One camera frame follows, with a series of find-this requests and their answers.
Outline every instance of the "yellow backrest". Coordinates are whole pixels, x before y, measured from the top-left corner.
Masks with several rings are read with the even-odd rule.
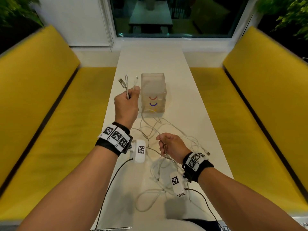
[[[251,27],[224,66],[308,189],[308,64]]]
[[[0,186],[78,65],[53,26],[0,58]]]

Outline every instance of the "table surface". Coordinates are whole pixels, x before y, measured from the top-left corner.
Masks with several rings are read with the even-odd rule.
[[[122,49],[103,126],[105,127],[114,121],[114,97],[124,91],[118,80],[124,79],[127,74],[130,81],[129,87],[132,87],[134,78],[138,76],[140,85],[142,73],[165,74],[167,100],[162,117],[185,132],[186,135],[195,137],[211,153],[209,158],[215,168],[233,178],[184,54],[178,46],[128,46]],[[146,118],[146,120],[154,124],[151,118]],[[139,128],[140,121],[141,115],[139,114],[133,128]],[[147,133],[150,132],[150,129],[147,128],[143,128],[143,130]],[[179,131],[170,125],[162,126],[159,131],[180,135]],[[131,130],[131,135],[134,139],[144,139],[141,133],[136,130]],[[150,147],[159,149],[155,138],[151,139]],[[136,210],[135,201],[141,192],[147,189],[161,188],[150,179],[152,177],[150,167],[157,162],[159,157],[156,152],[147,149],[144,163],[135,164],[130,161],[121,168],[106,195],[98,223],[99,229],[132,227],[134,224],[149,220],[187,218],[214,220],[204,199],[193,191],[190,191],[191,202],[188,196],[178,198],[163,193],[148,211],[141,213]],[[121,154],[113,174],[129,158],[129,154]],[[164,170],[161,170],[162,182],[170,180],[170,170],[174,171],[172,167],[172,164],[169,164]],[[189,187],[205,195],[197,183],[193,182]],[[142,195],[138,201],[139,207],[141,209],[147,207],[155,197],[155,193]],[[217,219],[221,220],[211,203],[209,201],[208,203]]]
[[[137,1],[129,24],[173,25],[167,1],[155,1],[154,10],[147,10],[144,1]]]

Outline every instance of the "white tracking module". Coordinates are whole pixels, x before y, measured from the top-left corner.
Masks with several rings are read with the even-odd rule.
[[[179,172],[174,171],[170,174],[170,179],[174,193],[179,197],[186,195],[182,175],[180,175]]]
[[[143,163],[145,160],[145,141],[134,140],[131,144],[132,148],[130,148],[129,150],[132,151],[133,161],[135,163]]]

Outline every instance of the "black cable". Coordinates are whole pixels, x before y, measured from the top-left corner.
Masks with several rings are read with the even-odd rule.
[[[185,188],[185,190],[192,190],[192,191],[195,191],[195,192],[197,192],[198,194],[200,194],[200,195],[204,198],[204,200],[205,200],[205,202],[206,202],[206,206],[207,206],[208,209],[210,210],[210,207],[209,207],[209,205],[208,205],[208,202],[206,201],[206,199],[205,199],[205,197],[203,196],[203,194],[201,194],[201,193],[200,193],[199,191],[197,191],[197,190],[190,189],[190,188]],[[213,215],[213,217],[215,218],[215,220],[216,220],[217,224],[219,225],[219,227],[221,228],[221,230],[224,230],[224,229],[221,227],[220,223],[218,222],[218,220],[216,219],[216,217],[214,216],[214,214],[212,213],[211,210],[210,210],[210,212],[211,212],[211,214]]]
[[[116,177],[117,173],[118,173],[119,170],[122,168],[122,166],[125,165],[125,164],[126,164],[127,162],[129,162],[130,160],[133,160],[133,158],[132,158],[132,159],[129,159],[129,160],[127,160],[127,161],[125,161],[125,162],[120,166],[120,168],[118,168],[117,172],[116,172],[115,175],[113,176],[113,179],[111,180],[111,182],[110,182],[110,184],[109,184],[109,186],[108,186],[108,188],[107,188],[107,191],[106,191],[106,194],[105,194],[105,198],[106,198],[106,195],[107,195],[107,193],[108,193],[108,190],[109,190],[109,188],[110,188],[110,186],[111,186],[111,184],[112,184],[114,178]],[[103,204],[104,204],[105,198],[104,198],[104,200],[103,200],[103,202],[102,202],[102,206],[100,207],[100,211],[99,211],[99,215],[98,215],[98,219],[97,219],[97,223],[96,223],[96,226],[95,226],[95,230],[94,230],[94,231],[97,230],[98,221],[99,221],[99,218],[100,218],[100,214],[102,213],[102,208],[103,208]]]

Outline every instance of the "wristband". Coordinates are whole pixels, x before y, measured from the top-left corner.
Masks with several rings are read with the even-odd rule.
[[[95,146],[99,145],[114,152],[117,156],[121,153],[126,153],[133,140],[129,135],[130,131],[127,127],[113,122],[101,132]]]
[[[214,167],[206,156],[200,152],[191,152],[183,159],[182,168],[189,181],[198,182],[201,172],[208,167]]]

